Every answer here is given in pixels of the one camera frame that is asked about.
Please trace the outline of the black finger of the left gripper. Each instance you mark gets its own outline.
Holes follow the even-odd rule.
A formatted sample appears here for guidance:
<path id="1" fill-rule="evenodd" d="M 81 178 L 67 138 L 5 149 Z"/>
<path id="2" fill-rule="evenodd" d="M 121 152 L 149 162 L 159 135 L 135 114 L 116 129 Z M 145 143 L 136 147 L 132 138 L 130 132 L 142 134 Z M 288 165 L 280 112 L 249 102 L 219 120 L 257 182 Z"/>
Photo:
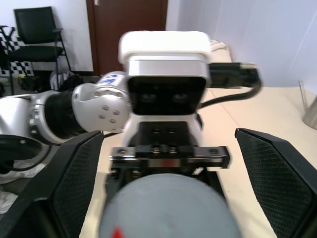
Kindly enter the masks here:
<path id="1" fill-rule="evenodd" d="M 110 203 L 113 197 L 125 185 L 125 175 L 120 171 L 111 171 L 105 179 L 106 200 L 105 207 Z"/>
<path id="2" fill-rule="evenodd" d="M 217 172 L 209 171 L 207 168 L 203 168 L 202 181 L 213 188 L 226 201 Z"/>

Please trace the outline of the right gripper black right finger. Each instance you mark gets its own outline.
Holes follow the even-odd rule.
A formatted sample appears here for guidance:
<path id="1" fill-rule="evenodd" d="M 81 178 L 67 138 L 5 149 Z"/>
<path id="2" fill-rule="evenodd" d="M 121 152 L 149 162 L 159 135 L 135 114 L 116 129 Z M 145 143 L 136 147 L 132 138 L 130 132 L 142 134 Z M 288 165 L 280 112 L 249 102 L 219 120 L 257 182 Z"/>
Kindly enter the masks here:
<path id="1" fill-rule="evenodd" d="M 235 131 L 247 173 L 278 238 L 317 236 L 317 171 L 288 141 L 268 133 Z"/>

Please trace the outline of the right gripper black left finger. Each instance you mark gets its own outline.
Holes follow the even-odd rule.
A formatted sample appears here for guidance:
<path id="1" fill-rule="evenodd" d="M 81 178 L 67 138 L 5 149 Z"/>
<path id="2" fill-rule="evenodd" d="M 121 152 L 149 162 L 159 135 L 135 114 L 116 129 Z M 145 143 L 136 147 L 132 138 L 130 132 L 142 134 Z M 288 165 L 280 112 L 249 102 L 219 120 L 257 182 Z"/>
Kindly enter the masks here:
<path id="1" fill-rule="evenodd" d="M 2 238 L 77 238 L 92 198 L 104 135 L 63 143 L 0 220 Z"/>

